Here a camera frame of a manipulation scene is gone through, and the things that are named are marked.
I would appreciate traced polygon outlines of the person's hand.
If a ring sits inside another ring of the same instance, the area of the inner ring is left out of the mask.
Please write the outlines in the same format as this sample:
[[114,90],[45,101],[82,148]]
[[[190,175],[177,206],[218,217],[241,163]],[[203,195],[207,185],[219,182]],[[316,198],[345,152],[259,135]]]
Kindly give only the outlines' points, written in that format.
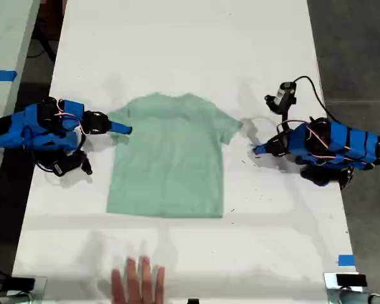
[[165,268],[157,267],[155,281],[151,272],[150,259],[142,256],[137,269],[135,259],[128,257],[124,270],[126,286],[119,269],[111,272],[112,303],[164,303]]

